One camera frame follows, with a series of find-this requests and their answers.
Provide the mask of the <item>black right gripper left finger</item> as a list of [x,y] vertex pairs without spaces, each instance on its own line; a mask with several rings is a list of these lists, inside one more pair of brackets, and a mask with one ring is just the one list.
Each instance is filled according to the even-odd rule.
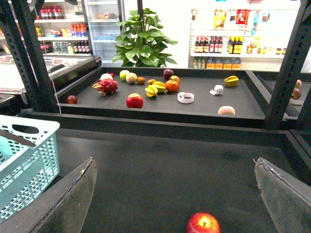
[[2,233],[79,233],[97,180],[92,157],[0,225]]

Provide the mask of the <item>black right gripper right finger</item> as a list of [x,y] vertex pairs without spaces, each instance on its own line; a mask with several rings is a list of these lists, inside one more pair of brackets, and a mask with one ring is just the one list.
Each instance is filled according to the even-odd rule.
[[255,176],[261,198],[279,233],[311,231],[311,187],[260,157]]

